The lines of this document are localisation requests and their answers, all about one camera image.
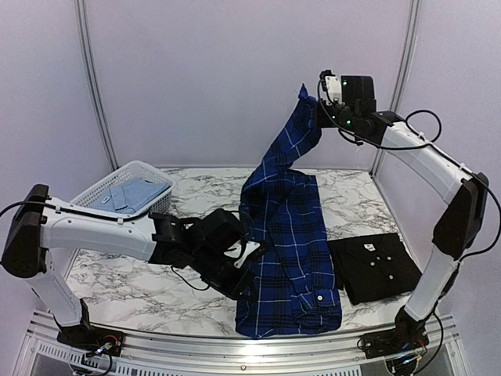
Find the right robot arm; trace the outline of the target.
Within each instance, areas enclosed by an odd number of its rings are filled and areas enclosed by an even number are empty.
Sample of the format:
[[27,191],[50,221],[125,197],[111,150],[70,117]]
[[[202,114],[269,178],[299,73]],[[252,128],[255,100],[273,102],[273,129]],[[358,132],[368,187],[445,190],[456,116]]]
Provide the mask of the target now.
[[489,193],[485,175],[473,173],[414,129],[409,117],[378,110],[370,76],[319,75],[315,123],[336,128],[357,145],[388,152],[419,176],[445,203],[434,226],[433,248],[422,277],[395,317],[387,343],[403,351],[415,342],[439,300],[454,284],[466,250],[481,229]]

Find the blue plaid long sleeve shirt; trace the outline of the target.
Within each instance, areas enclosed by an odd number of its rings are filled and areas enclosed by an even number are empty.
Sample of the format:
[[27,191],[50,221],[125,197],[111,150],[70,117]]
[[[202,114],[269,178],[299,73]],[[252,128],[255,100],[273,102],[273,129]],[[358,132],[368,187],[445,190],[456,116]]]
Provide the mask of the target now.
[[249,338],[321,334],[341,326],[317,180],[292,168],[320,141],[315,106],[302,86],[290,118],[241,189],[239,212],[250,240],[267,247],[246,264],[256,299],[236,304],[235,330]]

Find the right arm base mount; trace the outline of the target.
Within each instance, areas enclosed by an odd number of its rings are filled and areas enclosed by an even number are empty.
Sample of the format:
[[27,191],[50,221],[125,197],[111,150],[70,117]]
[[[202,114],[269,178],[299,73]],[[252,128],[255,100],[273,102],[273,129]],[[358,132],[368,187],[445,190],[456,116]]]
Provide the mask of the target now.
[[363,334],[357,342],[357,346],[365,353],[367,359],[373,359],[415,349],[424,349],[429,342],[426,331],[421,331],[409,339],[399,339],[396,330],[390,329]]

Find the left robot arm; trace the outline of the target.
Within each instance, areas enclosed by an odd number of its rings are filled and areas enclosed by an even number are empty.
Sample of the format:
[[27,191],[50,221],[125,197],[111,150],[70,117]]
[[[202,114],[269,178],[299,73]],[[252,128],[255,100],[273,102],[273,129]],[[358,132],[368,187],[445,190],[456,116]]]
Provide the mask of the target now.
[[14,210],[1,265],[24,279],[51,310],[62,336],[83,349],[99,341],[86,303],[77,298],[55,271],[52,248],[72,248],[125,255],[155,265],[190,267],[210,288],[232,300],[257,298],[252,272],[244,268],[257,244],[249,241],[240,217],[217,209],[204,218],[179,218],[145,211],[111,215],[78,208],[49,196],[46,185],[35,185]]

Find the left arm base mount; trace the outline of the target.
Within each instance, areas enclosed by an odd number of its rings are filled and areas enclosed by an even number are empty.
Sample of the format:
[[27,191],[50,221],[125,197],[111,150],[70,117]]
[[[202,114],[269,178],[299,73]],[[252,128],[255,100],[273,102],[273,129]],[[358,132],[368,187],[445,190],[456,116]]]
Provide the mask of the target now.
[[124,344],[124,332],[115,331],[104,327],[94,327],[89,333],[70,333],[68,330],[60,331],[56,340],[64,345],[78,349],[95,352],[98,348],[110,343],[112,346],[106,350],[111,356],[119,356]]

